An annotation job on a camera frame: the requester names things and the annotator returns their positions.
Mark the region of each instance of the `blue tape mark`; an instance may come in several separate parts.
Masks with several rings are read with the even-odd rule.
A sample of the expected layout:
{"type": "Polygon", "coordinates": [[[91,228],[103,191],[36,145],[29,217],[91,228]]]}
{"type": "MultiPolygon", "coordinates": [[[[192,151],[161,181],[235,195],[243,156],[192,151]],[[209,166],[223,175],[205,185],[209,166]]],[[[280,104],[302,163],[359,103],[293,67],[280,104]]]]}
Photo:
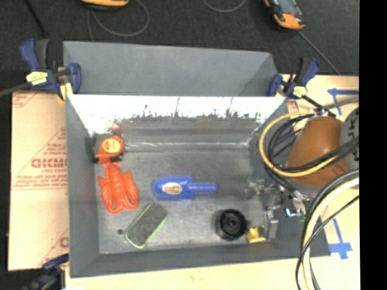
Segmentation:
{"type": "Polygon", "coordinates": [[[328,244],[329,250],[331,253],[339,253],[341,260],[348,259],[347,252],[353,250],[351,244],[343,241],[336,218],[333,219],[333,224],[336,229],[337,236],[339,237],[339,243],[328,244]]]}
{"type": "MultiPolygon", "coordinates": [[[[332,96],[334,103],[337,103],[337,98],[336,98],[337,95],[358,95],[359,94],[358,90],[347,90],[347,89],[337,89],[337,88],[328,89],[327,91],[332,96]]],[[[340,107],[337,107],[337,113],[339,114],[339,116],[343,114],[340,107]]]]}

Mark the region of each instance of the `printed logo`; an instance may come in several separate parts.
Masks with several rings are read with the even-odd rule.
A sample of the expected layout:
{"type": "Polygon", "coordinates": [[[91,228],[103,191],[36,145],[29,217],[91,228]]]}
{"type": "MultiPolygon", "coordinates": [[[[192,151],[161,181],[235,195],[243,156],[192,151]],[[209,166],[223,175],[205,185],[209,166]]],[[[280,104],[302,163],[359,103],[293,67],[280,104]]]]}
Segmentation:
{"type": "Polygon", "coordinates": [[[105,152],[116,153],[121,149],[121,144],[114,138],[107,138],[103,141],[102,147],[105,152]]]}
{"type": "Polygon", "coordinates": [[[169,182],[163,186],[163,191],[169,195],[178,195],[183,191],[183,188],[175,182],[169,182]]]}

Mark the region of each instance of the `orange label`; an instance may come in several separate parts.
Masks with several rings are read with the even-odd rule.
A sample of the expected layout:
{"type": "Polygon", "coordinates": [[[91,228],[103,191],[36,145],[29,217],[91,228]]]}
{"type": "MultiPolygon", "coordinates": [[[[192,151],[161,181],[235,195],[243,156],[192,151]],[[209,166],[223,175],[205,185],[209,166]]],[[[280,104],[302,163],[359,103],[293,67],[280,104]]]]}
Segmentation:
{"type": "Polygon", "coordinates": [[[116,153],[120,151],[121,144],[114,138],[108,138],[103,141],[102,147],[105,152],[116,153]]]}

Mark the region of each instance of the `blue handle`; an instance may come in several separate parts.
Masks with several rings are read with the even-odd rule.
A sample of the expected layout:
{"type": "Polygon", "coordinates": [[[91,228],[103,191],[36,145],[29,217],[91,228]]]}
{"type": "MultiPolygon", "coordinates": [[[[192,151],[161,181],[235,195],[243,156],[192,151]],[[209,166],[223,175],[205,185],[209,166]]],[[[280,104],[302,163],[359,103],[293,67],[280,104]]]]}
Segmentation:
{"type": "Polygon", "coordinates": [[[82,82],[82,76],[80,73],[80,65],[78,63],[71,63],[68,65],[71,77],[71,87],[76,94],[79,92],[80,84],[82,82]]]}
{"type": "Polygon", "coordinates": [[[300,71],[294,79],[294,82],[298,85],[306,86],[309,80],[311,80],[319,70],[320,64],[316,59],[311,58],[309,66],[306,66],[305,60],[302,60],[300,71]]]}
{"type": "Polygon", "coordinates": [[[23,61],[30,67],[32,71],[42,68],[35,53],[34,39],[24,41],[22,45],[20,45],[19,50],[23,61]]]}
{"type": "Polygon", "coordinates": [[[192,182],[187,188],[191,193],[216,193],[219,186],[214,182],[192,182]]]}
{"type": "Polygon", "coordinates": [[[279,91],[280,85],[282,82],[282,76],[279,74],[274,75],[272,81],[269,84],[268,87],[268,96],[269,97],[275,97],[277,91],[279,91]]]}
{"type": "Polygon", "coordinates": [[[214,182],[192,182],[190,175],[181,175],[158,178],[152,189],[159,198],[191,200],[195,193],[216,193],[219,187],[214,182]]]}

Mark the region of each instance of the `black cable spool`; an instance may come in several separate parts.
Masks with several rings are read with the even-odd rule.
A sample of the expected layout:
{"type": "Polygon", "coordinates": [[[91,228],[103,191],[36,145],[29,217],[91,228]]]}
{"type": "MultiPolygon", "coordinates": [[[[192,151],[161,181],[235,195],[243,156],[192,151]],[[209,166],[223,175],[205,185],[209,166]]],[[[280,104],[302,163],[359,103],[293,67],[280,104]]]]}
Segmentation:
{"type": "Polygon", "coordinates": [[[220,212],[215,222],[216,233],[224,240],[236,240],[246,233],[246,219],[238,210],[228,209],[220,212]]]}

